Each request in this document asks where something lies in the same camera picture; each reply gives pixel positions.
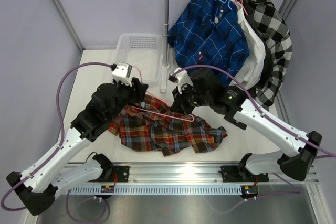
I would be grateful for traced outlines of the red plaid shirt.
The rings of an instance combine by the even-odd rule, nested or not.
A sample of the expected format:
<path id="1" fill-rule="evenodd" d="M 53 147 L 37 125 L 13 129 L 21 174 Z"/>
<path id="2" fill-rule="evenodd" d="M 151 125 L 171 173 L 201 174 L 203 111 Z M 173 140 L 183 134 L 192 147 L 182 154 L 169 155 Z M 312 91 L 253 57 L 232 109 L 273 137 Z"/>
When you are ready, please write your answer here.
<path id="1" fill-rule="evenodd" d="M 211 127 L 203 118 L 173 113 L 163 100 L 147 94 L 142 103 L 126 106 L 110 124 L 109 132 L 137 152 L 171 156 L 192 147 L 195 153 L 216 150 L 227 137 L 224 127 Z"/>

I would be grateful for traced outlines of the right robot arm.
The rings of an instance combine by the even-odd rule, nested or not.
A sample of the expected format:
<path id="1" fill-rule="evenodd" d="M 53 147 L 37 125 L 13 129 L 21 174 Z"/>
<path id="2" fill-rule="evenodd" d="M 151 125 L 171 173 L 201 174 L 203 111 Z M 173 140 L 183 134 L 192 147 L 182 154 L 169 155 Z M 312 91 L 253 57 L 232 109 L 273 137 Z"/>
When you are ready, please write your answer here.
<path id="1" fill-rule="evenodd" d="M 229 178 L 254 181 L 262 174 L 282 172 L 297 181 L 306 179 L 322 140 L 318 132 L 292 127 L 260 107 L 249 92 L 222 86 L 210 69 L 197 67 L 191 75 L 177 69 L 169 80 L 177 84 L 172 112 L 191 114 L 195 107 L 208 106 L 241 129 L 251 127 L 279 148 L 266 154 L 245 154 L 227 173 Z"/>

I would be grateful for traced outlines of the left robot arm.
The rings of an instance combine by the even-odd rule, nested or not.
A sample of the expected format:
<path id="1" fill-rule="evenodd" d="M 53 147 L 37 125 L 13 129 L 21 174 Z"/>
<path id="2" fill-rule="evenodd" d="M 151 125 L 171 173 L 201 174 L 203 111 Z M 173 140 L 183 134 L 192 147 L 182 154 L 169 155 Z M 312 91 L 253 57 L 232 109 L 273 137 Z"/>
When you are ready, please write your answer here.
<path id="1" fill-rule="evenodd" d="M 143 101 L 148 87 L 138 78 L 130 79 L 128 84 L 121 81 L 101 84 L 58 143 L 30 168 L 6 177 L 33 216 L 46 211 L 60 195 L 78 185 L 91 180 L 106 182 L 112 177 L 113 163 L 104 154 L 96 154 L 66 172 L 61 170 L 107 131 L 125 106 Z"/>

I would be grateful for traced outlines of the blue plaid shirt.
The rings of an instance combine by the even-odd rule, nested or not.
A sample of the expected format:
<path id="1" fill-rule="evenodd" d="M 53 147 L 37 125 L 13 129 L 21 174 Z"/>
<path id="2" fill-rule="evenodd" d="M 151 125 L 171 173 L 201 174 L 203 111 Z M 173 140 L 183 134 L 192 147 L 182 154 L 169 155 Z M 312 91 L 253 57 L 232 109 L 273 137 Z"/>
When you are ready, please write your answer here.
<path id="1" fill-rule="evenodd" d="M 228 86 L 249 56 L 247 39 L 231 0 L 190 0 L 168 33 L 180 68 L 210 65 L 217 80 Z"/>

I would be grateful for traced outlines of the black white checked shirt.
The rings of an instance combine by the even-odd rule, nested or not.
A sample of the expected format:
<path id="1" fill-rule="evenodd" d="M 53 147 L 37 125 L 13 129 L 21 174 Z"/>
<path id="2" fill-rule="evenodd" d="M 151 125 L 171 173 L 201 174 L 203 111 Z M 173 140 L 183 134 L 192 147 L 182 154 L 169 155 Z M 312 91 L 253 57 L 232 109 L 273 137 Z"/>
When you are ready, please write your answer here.
<path id="1" fill-rule="evenodd" d="M 261 80 L 249 90 L 257 103 L 269 109 L 285 79 L 292 56 L 290 31 L 271 0 L 244 0 L 247 21 L 266 49 Z"/>

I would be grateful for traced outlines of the white plastic basket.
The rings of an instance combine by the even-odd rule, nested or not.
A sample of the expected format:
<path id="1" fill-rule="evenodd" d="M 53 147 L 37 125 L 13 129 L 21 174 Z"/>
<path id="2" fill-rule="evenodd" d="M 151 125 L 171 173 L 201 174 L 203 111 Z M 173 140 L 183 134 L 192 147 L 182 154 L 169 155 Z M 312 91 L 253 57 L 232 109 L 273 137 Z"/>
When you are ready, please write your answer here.
<path id="1" fill-rule="evenodd" d="M 150 87 L 161 77 L 163 36 L 159 34 L 126 33 L 119 37 L 115 60 L 138 67 L 132 75 L 142 78 Z"/>

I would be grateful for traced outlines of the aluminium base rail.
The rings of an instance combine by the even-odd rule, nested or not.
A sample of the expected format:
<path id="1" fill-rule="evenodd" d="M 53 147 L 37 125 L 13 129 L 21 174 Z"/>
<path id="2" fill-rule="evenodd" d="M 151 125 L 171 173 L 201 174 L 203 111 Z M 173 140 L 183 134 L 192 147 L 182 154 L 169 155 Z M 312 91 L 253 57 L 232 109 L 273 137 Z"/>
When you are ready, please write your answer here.
<path id="1" fill-rule="evenodd" d="M 225 182 L 220 173 L 221 165 L 219 163 L 124 163 L 123 166 L 127 168 L 127 182 L 118 180 L 116 183 L 87 182 L 80 185 L 111 185 L 112 187 L 116 185 L 239 185 L 242 192 L 247 186 L 253 185 L 252 182 Z"/>

